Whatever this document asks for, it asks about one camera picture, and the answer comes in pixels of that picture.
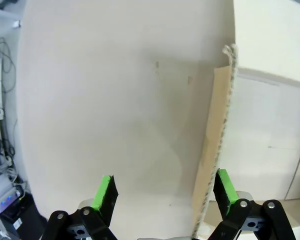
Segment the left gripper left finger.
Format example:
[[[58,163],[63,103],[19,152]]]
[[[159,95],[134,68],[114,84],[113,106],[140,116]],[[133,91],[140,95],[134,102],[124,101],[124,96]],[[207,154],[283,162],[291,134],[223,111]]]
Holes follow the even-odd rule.
[[[54,211],[42,234],[43,240],[115,240],[110,230],[118,190],[112,175],[102,178],[90,206],[69,214]]]

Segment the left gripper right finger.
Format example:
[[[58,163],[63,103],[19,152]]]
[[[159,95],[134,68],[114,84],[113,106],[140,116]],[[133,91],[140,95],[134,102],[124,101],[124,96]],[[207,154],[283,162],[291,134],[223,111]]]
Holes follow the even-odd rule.
[[[258,240],[294,240],[295,234],[282,204],[275,199],[256,203],[239,197],[225,169],[218,169],[213,192],[222,221],[210,240],[236,240],[243,231],[253,232]]]

